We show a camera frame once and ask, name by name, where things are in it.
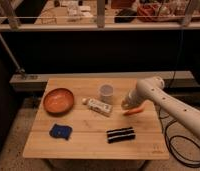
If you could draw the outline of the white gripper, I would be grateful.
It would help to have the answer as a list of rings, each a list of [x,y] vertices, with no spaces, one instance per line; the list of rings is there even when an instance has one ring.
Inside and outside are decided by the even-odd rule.
[[[121,103],[123,109],[132,109],[141,105],[139,96],[135,89],[130,90]]]

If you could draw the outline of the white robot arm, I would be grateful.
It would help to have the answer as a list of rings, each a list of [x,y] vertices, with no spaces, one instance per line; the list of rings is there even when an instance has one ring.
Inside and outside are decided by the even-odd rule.
[[[127,93],[121,106],[123,109],[132,109],[150,100],[200,139],[200,110],[168,95],[163,91],[164,87],[165,82],[159,76],[139,79]]]

